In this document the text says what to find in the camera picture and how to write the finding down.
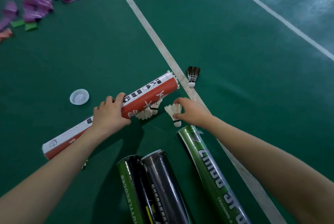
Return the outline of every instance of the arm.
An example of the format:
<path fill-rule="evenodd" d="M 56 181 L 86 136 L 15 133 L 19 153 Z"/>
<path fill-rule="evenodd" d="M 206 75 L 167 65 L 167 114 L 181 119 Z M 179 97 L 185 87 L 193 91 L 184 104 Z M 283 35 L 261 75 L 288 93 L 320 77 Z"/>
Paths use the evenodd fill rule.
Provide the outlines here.
<path fill-rule="evenodd" d="M 68 148 L 0 198 L 0 223 L 42 223 L 93 150 L 131 123 L 121 116 L 124 93 L 94 108 L 93 125 Z"/>
<path fill-rule="evenodd" d="M 204 111 L 187 98 L 175 118 L 212 133 L 299 223 L 333 223 L 334 183 L 293 155 Z"/>

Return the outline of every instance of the court line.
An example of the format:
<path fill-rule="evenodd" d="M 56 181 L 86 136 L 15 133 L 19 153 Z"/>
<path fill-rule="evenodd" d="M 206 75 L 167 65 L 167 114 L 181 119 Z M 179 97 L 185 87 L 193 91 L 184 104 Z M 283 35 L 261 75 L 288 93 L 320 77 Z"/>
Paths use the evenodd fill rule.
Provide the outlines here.
<path fill-rule="evenodd" d="M 281 15 L 277 14 L 275 11 L 270 9 L 260 0 L 253 0 L 253 1 L 257 3 L 259 6 L 261 6 L 263 9 L 265 9 L 267 12 L 269 12 L 271 15 L 273 15 L 275 18 L 277 18 L 279 21 L 281 21 L 284 25 L 286 25 L 287 28 L 292 30 L 298 36 L 302 37 L 305 41 L 310 43 L 312 46 L 314 46 L 316 49 L 318 49 L 320 52 L 322 52 L 324 55 L 326 55 L 328 58 L 334 61 L 334 55 L 330 51 L 328 51 L 323 46 L 318 44 L 316 41 L 311 39 L 309 36 L 307 36 L 305 33 L 303 33 L 301 30 L 299 30 L 297 27 L 295 27 L 293 24 L 291 24 L 288 20 L 283 18 Z"/>
<path fill-rule="evenodd" d="M 211 113 L 207 108 L 207 106 L 204 104 L 201 97 L 195 91 L 195 89 L 189 88 L 188 78 L 185 76 L 180 66 L 176 63 L 175 59 L 170 54 L 168 49 L 162 43 L 161 39 L 153 30 L 152 26 L 148 23 L 147 19 L 144 17 L 143 13 L 140 11 L 136 3 L 133 0 L 126 0 L 126 1 L 131 7 L 132 11 L 135 13 L 140 23 L 143 25 L 148 35 L 151 37 L 152 41 L 156 45 L 157 49 L 160 51 L 161 55 L 164 57 L 164 59 L 172 69 L 173 73 L 178 78 L 179 82 L 181 83 L 182 87 L 184 88 L 190 99 L 195 100 L 203 109 Z M 262 188 L 258 180 L 255 177 L 253 177 L 253 175 L 232 155 L 232 153 L 223 144 L 220 143 L 220 145 L 227 154 L 228 158 L 233 163 L 234 167 L 238 171 L 241 178 L 244 180 L 245 184 L 253 194 L 254 198 L 262 208 L 263 212 L 265 213 L 269 221 L 272 224 L 286 224 L 286 221 L 282 217 L 281 213 L 278 211 L 274 203 L 271 201 L 268 194 Z"/>

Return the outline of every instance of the hand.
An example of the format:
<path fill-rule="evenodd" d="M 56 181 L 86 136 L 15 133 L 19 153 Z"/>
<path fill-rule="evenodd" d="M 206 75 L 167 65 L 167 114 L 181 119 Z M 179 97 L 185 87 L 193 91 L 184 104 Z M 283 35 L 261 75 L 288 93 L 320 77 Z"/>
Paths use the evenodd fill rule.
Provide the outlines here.
<path fill-rule="evenodd" d="M 179 97 L 174 103 L 182 105 L 184 113 L 176 113 L 173 117 L 178 120 L 184 120 L 191 125 L 203 127 L 207 118 L 211 116 L 211 114 L 203 110 L 198 103 L 186 97 Z"/>
<path fill-rule="evenodd" d="M 102 101 L 100 107 L 94 108 L 93 125 L 91 129 L 98 136 L 105 140 L 112 134 L 121 130 L 124 126 L 130 125 L 131 120 L 123 118 L 121 114 L 121 105 L 124 93 L 119 93 L 113 103 L 113 98 L 108 96 Z"/>

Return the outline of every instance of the red and white shuttlecock tube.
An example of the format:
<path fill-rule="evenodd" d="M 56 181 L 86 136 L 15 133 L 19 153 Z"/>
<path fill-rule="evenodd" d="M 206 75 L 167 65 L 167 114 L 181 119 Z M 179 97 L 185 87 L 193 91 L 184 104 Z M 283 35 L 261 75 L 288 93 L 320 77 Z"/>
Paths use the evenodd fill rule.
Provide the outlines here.
<path fill-rule="evenodd" d="M 177 78 L 172 72 L 168 71 L 130 95 L 125 96 L 121 109 L 122 117 L 129 119 L 135 116 L 178 88 Z M 47 159 L 52 159 L 75 142 L 92 124 L 93 116 L 53 138 L 51 141 L 44 143 L 42 146 L 43 154 Z"/>

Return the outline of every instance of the forearm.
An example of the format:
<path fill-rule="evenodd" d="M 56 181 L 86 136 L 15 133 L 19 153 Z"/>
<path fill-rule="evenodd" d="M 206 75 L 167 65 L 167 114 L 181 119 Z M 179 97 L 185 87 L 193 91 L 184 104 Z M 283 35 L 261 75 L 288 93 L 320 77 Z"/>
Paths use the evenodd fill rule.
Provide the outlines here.
<path fill-rule="evenodd" d="M 77 141 L 0 199 L 0 223 L 42 223 L 99 143 L 88 129 Z"/>
<path fill-rule="evenodd" d="M 298 221 L 326 221 L 328 216 L 319 213 L 334 207 L 328 197 L 334 193 L 330 180 L 285 151 L 214 116 L 204 121 L 203 128 L 231 151 Z"/>

